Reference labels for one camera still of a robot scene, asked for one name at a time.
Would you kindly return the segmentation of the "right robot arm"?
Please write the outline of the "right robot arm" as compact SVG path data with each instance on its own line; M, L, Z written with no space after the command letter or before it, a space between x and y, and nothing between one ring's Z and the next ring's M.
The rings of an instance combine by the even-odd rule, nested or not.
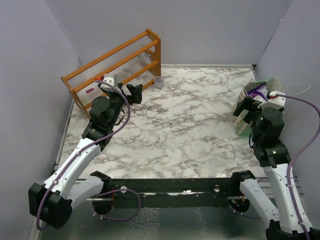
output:
M318 240L320 231L306 215L292 176L292 159L280 140L285 125L282 114L285 101L285 95L279 93L272 93L266 102L246 96L233 112L238 117L247 111L243 120L250 125L251 148L266 174L275 201L261 190L250 171L234 172L229 189L236 196L243 194L244 202L254 207L268 240Z

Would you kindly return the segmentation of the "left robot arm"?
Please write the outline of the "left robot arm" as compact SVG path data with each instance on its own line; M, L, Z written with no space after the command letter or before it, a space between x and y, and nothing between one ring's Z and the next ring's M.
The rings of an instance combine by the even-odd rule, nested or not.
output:
M142 102L143 85L127 84L130 94L126 95L121 84L115 87L102 80L97 84L108 96L99 96L92 101L89 124L75 150L54 174L42 184L34 183L28 190L29 212L36 217L36 227L40 231L45 229L42 223L60 229L70 218L73 209L90 197L103 198L117 192L111 190L108 183L110 178L98 172L78 185L75 182L107 146L112 136L118 133L113 130L114 126L119 126L120 130L125 127L127 123L118 119L119 114L124 105L129 107Z

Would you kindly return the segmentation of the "green paper bag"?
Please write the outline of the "green paper bag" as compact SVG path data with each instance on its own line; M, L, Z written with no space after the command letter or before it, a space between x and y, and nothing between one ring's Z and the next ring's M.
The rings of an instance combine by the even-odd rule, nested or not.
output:
M229 90L231 91L236 88L241 88L241 92L236 103L234 104L232 110L233 112L236 110L237 104L242 102L245 97L251 97L260 104L264 104L269 100L268 94L271 92L278 91L281 94L293 96L308 91L311 86L304 83L290 83L287 85L282 85L280 80L278 80L276 77L272 77L265 80L252 80L246 85L238 84ZM248 138L251 133L250 125L245 123L243 120L248 112L248 110L243 110L239 116L235 116L234 118L235 133L241 138Z

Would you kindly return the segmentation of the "purple snack packet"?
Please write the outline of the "purple snack packet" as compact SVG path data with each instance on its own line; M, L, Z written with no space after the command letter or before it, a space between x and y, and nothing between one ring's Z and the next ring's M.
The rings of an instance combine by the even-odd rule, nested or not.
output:
M267 90L267 85L266 83L262 83L253 89L249 90L247 92L247 95L251 97L253 100L264 103L267 101L267 95L268 95L268 90Z

